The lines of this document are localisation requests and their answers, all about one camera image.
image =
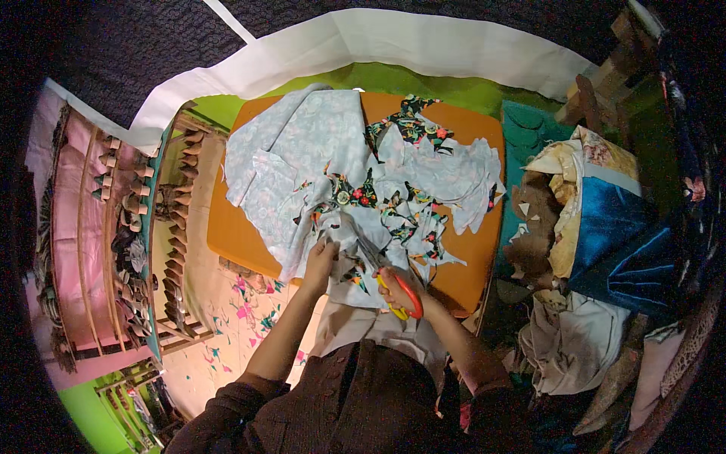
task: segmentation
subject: table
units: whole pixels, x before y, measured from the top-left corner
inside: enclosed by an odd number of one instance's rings
[[[280,98],[281,96],[276,96],[247,101],[234,121],[232,133]],[[381,118],[398,112],[403,99],[403,96],[393,94],[361,93],[366,124],[380,121]],[[504,178],[504,138],[499,121],[488,115],[457,108],[445,102],[429,106],[424,109],[423,115],[451,129],[454,138],[461,144],[469,145],[476,138],[485,138],[489,145],[499,152],[499,160],[502,162],[500,177]],[[220,168],[217,171],[209,208],[207,231],[209,248],[225,259],[253,271],[271,277],[278,276],[282,266],[267,251],[257,229],[247,220],[244,211],[227,201],[226,195],[227,184],[222,182]],[[443,206],[439,212],[451,214],[450,210]],[[464,317],[476,310],[482,293],[489,283],[489,275],[499,244],[501,221],[501,203],[484,217],[476,235],[469,229],[463,235],[456,235],[453,223],[449,220],[442,240],[444,248],[468,265],[449,263],[440,266],[430,290],[454,315]],[[300,280],[292,282],[299,285]]]

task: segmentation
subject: dark patterned fabric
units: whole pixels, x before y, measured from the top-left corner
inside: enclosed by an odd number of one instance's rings
[[[245,46],[202,0],[97,1],[80,23],[49,75],[124,128],[154,87]]]
[[[624,1],[558,0],[221,0],[229,12],[256,38],[327,12],[348,8],[378,8],[488,20],[516,28],[567,47],[600,65],[615,49],[610,25]]]

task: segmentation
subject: blue velvet fabric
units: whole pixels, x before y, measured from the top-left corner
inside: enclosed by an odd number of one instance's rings
[[[582,220],[571,279],[609,256],[657,219],[655,208],[632,192],[599,178],[583,178]]]
[[[582,222],[568,286],[651,317],[675,314],[671,302],[677,253],[670,223],[654,208],[601,179],[582,179]]]
[[[657,320],[671,320],[682,309],[674,300],[675,238],[670,222],[650,226],[611,256],[570,279],[568,286]]]

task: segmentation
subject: green wall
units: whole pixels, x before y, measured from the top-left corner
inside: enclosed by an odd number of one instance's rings
[[[314,82],[322,82],[334,89],[362,88],[367,92],[390,94],[417,94],[438,97],[445,102],[475,112],[499,118],[502,100],[511,100],[534,106],[549,112],[557,111],[561,104],[540,94],[524,89],[514,89],[477,77],[422,76],[403,66],[383,63],[352,63],[343,68],[315,76],[298,77],[262,97],[286,94],[303,89]],[[245,100],[230,94],[205,96],[194,100],[195,110],[232,128]]]
[[[131,454],[126,439],[104,409],[94,391],[96,382],[87,381],[58,391],[63,405],[91,446],[99,454]]]

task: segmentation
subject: brown fabric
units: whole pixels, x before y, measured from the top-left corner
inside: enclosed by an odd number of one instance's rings
[[[217,391],[167,447],[176,453],[527,452],[514,393],[492,389],[472,405],[471,436],[434,413],[427,370],[373,341],[310,357],[300,383],[265,403],[249,384]]]
[[[618,360],[605,373],[605,378],[597,388],[590,407],[582,417],[580,424],[573,429],[573,435],[599,430],[609,421],[619,421],[619,416],[623,413],[622,409],[608,410],[616,404],[616,400],[623,391],[637,378],[640,361],[643,358],[643,338],[647,325],[647,315],[638,314],[633,318],[628,335],[620,348]],[[625,413],[628,413],[632,404],[632,396],[626,398],[626,401],[619,402],[619,404],[623,408],[627,407],[628,411]]]

